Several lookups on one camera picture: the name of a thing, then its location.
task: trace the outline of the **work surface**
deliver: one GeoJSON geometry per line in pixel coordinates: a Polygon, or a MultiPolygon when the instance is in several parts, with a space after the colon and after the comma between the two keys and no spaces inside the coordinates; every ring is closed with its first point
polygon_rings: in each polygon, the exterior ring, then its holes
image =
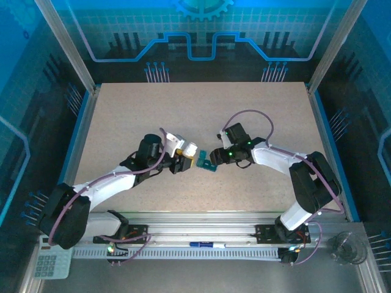
{"type": "MultiPolygon", "coordinates": [[[[216,134],[226,121],[244,109],[258,109],[272,118],[271,143],[324,153],[302,82],[103,84],[75,184],[111,171],[138,149],[145,134],[161,135],[159,127],[209,153],[222,146],[216,134]]],[[[259,114],[242,114],[236,122],[252,138],[270,132],[269,122],[259,114]]],[[[293,202],[285,175],[265,166],[241,170],[231,164],[219,166],[216,173],[197,167],[176,175],[165,170],[94,211],[284,211],[293,202]]]]}

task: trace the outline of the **marker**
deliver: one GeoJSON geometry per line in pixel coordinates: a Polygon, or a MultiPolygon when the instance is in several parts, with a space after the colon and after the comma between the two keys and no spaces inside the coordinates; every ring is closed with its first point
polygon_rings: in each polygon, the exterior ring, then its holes
{"type": "Polygon", "coordinates": [[[225,248],[222,242],[190,242],[190,247],[225,248]]]}

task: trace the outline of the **perforated rail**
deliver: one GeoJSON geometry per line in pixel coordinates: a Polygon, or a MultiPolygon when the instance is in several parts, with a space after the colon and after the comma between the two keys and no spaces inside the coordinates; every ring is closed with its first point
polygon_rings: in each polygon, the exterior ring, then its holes
{"type": "MultiPolygon", "coordinates": [[[[113,255],[107,253],[106,247],[75,247],[73,258],[76,259],[127,259],[139,248],[127,248],[124,251],[115,251],[113,255]]],[[[137,257],[138,259],[254,259],[263,261],[280,261],[277,248],[167,248],[147,247],[137,257]]]]}

